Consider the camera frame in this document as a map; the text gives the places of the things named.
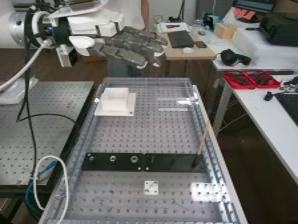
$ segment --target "cardboard box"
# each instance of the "cardboard box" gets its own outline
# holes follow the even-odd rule
[[[223,25],[216,23],[214,33],[220,39],[232,39],[234,34],[236,32],[236,27],[230,25]]]

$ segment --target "computer monitor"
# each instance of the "computer monitor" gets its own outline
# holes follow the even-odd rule
[[[276,0],[234,0],[232,6],[248,9],[259,14],[266,14],[274,10]]]

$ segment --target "red tool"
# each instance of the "red tool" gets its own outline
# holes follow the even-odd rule
[[[177,28],[177,27],[179,27],[179,25],[166,25],[167,29]]]

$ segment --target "red box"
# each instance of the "red box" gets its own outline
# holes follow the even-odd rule
[[[251,79],[255,87],[259,89],[276,89],[280,87],[280,83],[264,71],[246,70],[244,75]]]
[[[255,83],[248,76],[238,70],[220,72],[222,77],[234,89],[255,89]]]

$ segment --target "metal bracket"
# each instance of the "metal bracket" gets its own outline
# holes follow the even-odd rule
[[[87,153],[83,171],[205,173],[202,156],[193,167],[194,154]]]

